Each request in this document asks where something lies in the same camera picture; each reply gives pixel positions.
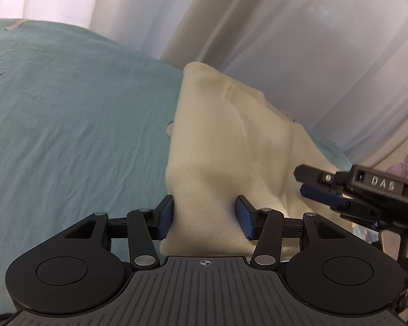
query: crosshair marking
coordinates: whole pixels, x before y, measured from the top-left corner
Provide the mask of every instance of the crosshair marking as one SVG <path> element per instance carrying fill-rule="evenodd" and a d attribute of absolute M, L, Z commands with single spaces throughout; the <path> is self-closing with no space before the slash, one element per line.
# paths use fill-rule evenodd
<path fill-rule="evenodd" d="M 199 262 L 201 265 L 203 265 L 203 266 L 209 266 L 209 265 L 211 265 L 212 263 L 214 263 L 214 262 L 210 262 L 209 260 L 202 260 L 201 262 Z"/>

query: cream knit sweater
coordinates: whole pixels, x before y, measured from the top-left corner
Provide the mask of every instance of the cream knit sweater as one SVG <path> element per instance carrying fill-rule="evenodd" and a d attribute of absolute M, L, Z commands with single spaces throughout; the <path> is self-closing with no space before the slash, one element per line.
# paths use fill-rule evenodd
<path fill-rule="evenodd" d="M 234 214 L 237 195 L 285 217 L 315 211 L 349 230 L 351 224 L 329 207 L 301 197 L 293 175 L 300 164 L 336 171 L 305 129 L 268 104 L 262 92 L 210 66 L 187 65 L 166 168 L 174 221 L 162 253 L 250 257 L 254 244 Z M 293 255 L 297 244 L 285 244 L 282 256 Z"/>

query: teal fabric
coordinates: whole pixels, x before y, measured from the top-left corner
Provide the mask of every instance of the teal fabric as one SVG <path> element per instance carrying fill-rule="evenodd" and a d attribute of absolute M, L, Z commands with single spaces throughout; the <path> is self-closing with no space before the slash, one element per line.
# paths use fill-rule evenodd
<path fill-rule="evenodd" d="M 20 254 L 96 211 L 155 207 L 182 72 L 75 26 L 0 19 L 0 314 Z M 113 252 L 127 259 L 125 245 Z"/>
<path fill-rule="evenodd" d="M 351 162 L 333 141 L 318 137 L 313 133 L 309 133 L 309 135 L 317 148 L 319 148 L 331 164 L 342 172 L 347 172 L 351 169 Z"/>

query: white curtain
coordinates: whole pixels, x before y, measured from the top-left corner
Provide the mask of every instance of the white curtain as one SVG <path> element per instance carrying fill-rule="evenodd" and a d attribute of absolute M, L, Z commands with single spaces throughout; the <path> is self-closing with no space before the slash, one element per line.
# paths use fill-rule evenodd
<path fill-rule="evenodd" d="M 408 136 L 408 0 L 0 0 L 0 17 L 83 26 L 178 68 L 203 61 L 353 162 Z"/>

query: blue gripper pad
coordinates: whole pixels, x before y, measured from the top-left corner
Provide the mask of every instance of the blue gripper pad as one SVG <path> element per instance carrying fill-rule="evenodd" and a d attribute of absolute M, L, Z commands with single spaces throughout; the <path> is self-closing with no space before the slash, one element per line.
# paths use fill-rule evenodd
<path fill-rule="evenodd" d="M 245 237 L 249 240 L 254 240 L 256 229 L 252 225 L 251 212 L 238 197 L 236 197 L 236 202 L 234 203 L 234 211 Z"/>
<path fill-rule="evenodd" d="M 346 199 L 341 195 L 334 195 L 329 192 L 314 189 L 308 185 L 301 186 L 301 195 L 307 199 L 311 199 L 324 205 L 331 207 L 339 207 L 346 205 Z"/>
<path fill-rule="evenodd" d="M 166 238 L 166 235 L 168 234 L 169 228 L 171 227 L 172 224 L 173 216 L 174 216 L 174 198 L 171 197 L 170 200 L 166 203 L 162 212 L 160 213 L 160 222 L 159 226 L 156 229 L 157 238 L 159 240 Z"/>

